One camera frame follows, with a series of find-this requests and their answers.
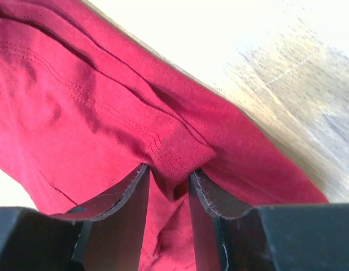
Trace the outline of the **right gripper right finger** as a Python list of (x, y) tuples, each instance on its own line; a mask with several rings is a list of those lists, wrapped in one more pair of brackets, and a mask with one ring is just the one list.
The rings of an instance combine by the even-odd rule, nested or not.
[(189, 177), (198, 270), (349, 270), (349, 203), (250, 206)]

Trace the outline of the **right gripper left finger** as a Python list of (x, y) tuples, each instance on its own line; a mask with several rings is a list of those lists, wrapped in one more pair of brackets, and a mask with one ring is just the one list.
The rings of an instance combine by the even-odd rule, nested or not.
[(0, 270), (137, 270), (149, 179), (141, 164), (66, 213), (0, 207)]

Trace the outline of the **dark red t shirt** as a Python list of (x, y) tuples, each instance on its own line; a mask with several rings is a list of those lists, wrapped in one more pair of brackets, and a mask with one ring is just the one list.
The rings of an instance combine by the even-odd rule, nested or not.
[(326, 203), (234, 104), (79, 1), (0, 1), (0, 168), (61, 213), (151, 167), (140, 270), (195, 270), (188, 176), (250, 205)]

